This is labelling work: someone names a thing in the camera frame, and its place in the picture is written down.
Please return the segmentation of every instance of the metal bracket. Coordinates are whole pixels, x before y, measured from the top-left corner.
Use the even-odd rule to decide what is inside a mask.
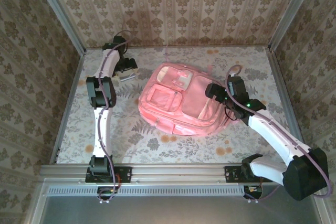
[[[254,176],[246,179],[242,171],[242,166],[225,166],[225,180],[227,183],[258,183],[260,182],[260,177]],[[269,179],[263,178],[263,182],[272,182]]]
[[[131,166],[115,166],[114,174],[116,176],[117,183],[130,183],[132,178],[132,167]],[[94,175],[90,169],[87,169],[86,183],[113,183],[112,176],[97,176]]]

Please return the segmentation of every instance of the backpack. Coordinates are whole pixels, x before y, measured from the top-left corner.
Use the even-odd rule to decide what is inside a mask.
[[[223,104],[206,97],[207,73],[183,64],[161,64],[139,97],[141,117],[157,129],[182,136],[206,136],[231,121]]]

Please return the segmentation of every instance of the floral wallpaper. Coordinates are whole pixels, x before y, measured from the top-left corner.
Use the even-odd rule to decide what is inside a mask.
[[[156,47],[131,48],[125,57],[134,58],[137,77],[118,82],[113,80],[117,104],[111,117],[111,143],[115,163],[228,163],[241,162],[244,157],[261,153],[274,159],[280,157],[254,130],[243,122],[231,124],[220,133],[206,136],[165,134],[140,117],[139,96],[153,71],[162,63],[185,63],[209,72],[224,82],[228,68],[241,64],[241,76],[251,98],[262,101],[276,120],[287,127],[276,84],[263,46],[256,47]],[[87,164],[95,139],[95,117],[89,103],[86,77],[98,69],[102,51],[86,51],[57,163]]]
[[[0,223],[21,223],[79,60],[46,0],[0,0]]]
[[[270,41],[290,0],[59,0],[85,47],[122,30],[136,46]]]
[[[304,0],[276,55],[303,138],[326,152],[336,184],[336,0]]]

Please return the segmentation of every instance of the purple cable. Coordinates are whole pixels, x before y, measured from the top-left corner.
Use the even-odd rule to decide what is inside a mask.
[[[276,188],[274,188],[273,191],[271,191],[268,195],[266,195],[265,197],[263,198],[260,198],[258,200],[264,200],[264,199],[268,199],[269,197],[271,197],[278,189],[280,188],[280,185],[278,185]]]
[[[129,33],[132,33],[132,31],[129,31],[129,30],[123,30],[123,31],[118,32],[115,36],[117,36],[118,34],[124,32],[124,31],[127,31],[127,32],[129,32]],[[106,149],[105,149],[105,146],[103,145],[102,137],[101,137],[101,131],[100,131],[100,120],[101,120],[101,116],[102,116],[103,112],[109,108],[109,100],[108,100],[108,98],[107,98],[107,95],[106,95],[106,93],[105,93],[105,90],[104,90],[103,85],[102,85],[102,82],[101,82],[101,75],[102,75],[102,71],[103,71],[103,69],[104,69],[106,60],[107,60],[107,58],[110,56],[110,54],[111,54],[115,49],[117,49],[118,47],[120,47],[120,46],[122,46],[122,45],[125,45],[125,44],[129,43],[133,38],[134,38],[134,36],[133,36],[131,39],[129,39],[129,40],[123,42],[123,43],[120,43],[120,44],[116,45],[115,47],[113,47],[113,48],[108,52],[108,54],[106,55],[106,57],[105,57],[105,59],[104,59],[102,65],[101,65],[101,68],[100,68],[100,71],[99,71],[99,75],[98,75],[99,88],[100,88],[100,90],[101,90],[101,92],[102,92],[102,94],[103,94],[103,97],[104,97],[104,100],[105,100],[105,104],[106,104],[105,107],[100,111],[100,113],[99,113],[99,117],[98,117],[98,121],[97,121],[98,139],[99,139],[100,147],[101,147],[101,149],[103,150],[103,152],[105,153],[105,155],[106,155],[106,157],[107,157],[107,159],[108,159],[108,161],[109,161],[109,164],[110,164],[110,167],[111,167],[111,172],[112,172],[112,178],[113,178],[113,192],[112,192],[112,194],[110,195],[110,197],[109,197],[107,200],[104,200],[104,199],[101,198],[101,194],[102,194],[102,192],[103,192],[104,190],[101,190],[100,193],[98,194],[98,199],[99,199],[101,202],[107,202],[107,203],[108,203],[108,202],[114,197],[114,195],[116,194],[116,191],[115,191],[115,190],[116,190],[116,189],[115,189],[115,188],[116,188],[116,187],[115,187],[115,186],[116,186],[116,185],[115,185],[115,184],[116,184],[116,181],[115,181],[115,174],[114,174],[114,165],[113,165],[113,161],[112,161],[112,159],[110,158],[109,154],[107,153],[107,151],[106,151]]]
[[[242,66],[241,65],[234,65],[232,67],[230,67],[230,69],[228,70],[226,77],[225,77],[225,88],[227,91],[228,96],[231,98],[231,100],[236,103],[239,107],[243,108],[244,110],[255,114],[259,117],[261,117],[262,119],[264,119],[268,124],[273,125],[279,132],[281,132],[284,136],[286,136],[286,138],[297,148],[299,149],[308,159],[309,161],[315,166],[315,168],[319,171],[319,173],[322,175],[322,177],[324,178],[325,182],[327,183],[327,187],[328,187],[328,191],[325,195],[318,195],[318,194],[314,194],[315,197],[318,198],[327,198],[332,194],[332,187],[331,187],[331,183],[330,180],[328,179],[327,175],[325,174],[325,172],[322,170],[322,168],[315,162],[315,160],[313,160],[313,158],[299,145],[297,145],[297,143],[286,133],[284,132],[279,126],[277,126],[273,121],[270,121],[266,116],[253,111],[251,109],[249,109],[248,107],[245,107],[244,105],[240,104],[230,93],[229,88],[228,88],[228,77],[230,75],[230,72],[232,71],[233,68],[238,67],[239,71],[236,74],[239,74],[242,70]]]

